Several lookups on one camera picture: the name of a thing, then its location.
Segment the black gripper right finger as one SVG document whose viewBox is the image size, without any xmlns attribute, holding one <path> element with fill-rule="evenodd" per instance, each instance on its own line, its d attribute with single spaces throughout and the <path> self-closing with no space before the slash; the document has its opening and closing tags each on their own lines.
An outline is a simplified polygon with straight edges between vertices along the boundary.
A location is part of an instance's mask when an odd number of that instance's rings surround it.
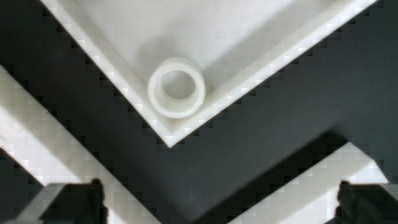
<svg viewBox="0 0 398 224">
<path fill-rule="evenodd" d="M 333 224 L 398 224 L 398 184 L 351 184 L 337 191 Z"/>
</svg>

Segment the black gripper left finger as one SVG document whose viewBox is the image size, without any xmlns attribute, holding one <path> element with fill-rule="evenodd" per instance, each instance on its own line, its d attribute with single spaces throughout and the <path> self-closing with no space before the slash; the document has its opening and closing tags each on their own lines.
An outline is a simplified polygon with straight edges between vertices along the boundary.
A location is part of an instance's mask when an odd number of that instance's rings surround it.
<svg viewBox="0 0 398 224">
<path fill-rule="evenodd" d="M 49 184 L 37 193 L 17 217 L 17 224 L 106 224 L 102 184 Z"/>
</svg>

